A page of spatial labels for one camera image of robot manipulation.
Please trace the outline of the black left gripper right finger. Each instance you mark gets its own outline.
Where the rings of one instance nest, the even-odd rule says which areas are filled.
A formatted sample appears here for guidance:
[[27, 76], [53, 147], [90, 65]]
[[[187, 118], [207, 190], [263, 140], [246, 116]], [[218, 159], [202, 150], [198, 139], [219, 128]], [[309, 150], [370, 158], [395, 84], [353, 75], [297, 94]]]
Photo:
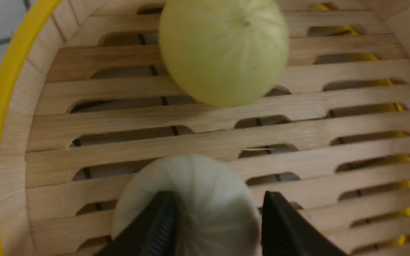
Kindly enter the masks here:
[[280, 192], [266, 191], [262, 206], [262, 255], [346, 256], [316, 230]]

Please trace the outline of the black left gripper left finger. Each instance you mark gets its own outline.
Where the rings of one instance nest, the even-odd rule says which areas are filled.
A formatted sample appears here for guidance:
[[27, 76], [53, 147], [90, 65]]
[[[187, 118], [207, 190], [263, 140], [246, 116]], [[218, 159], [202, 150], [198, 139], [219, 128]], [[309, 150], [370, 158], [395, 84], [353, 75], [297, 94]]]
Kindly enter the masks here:
[[174, 193], [161, 191], [123, 231], [98, 251], [98, 256], [174, 256], [177, 203]]

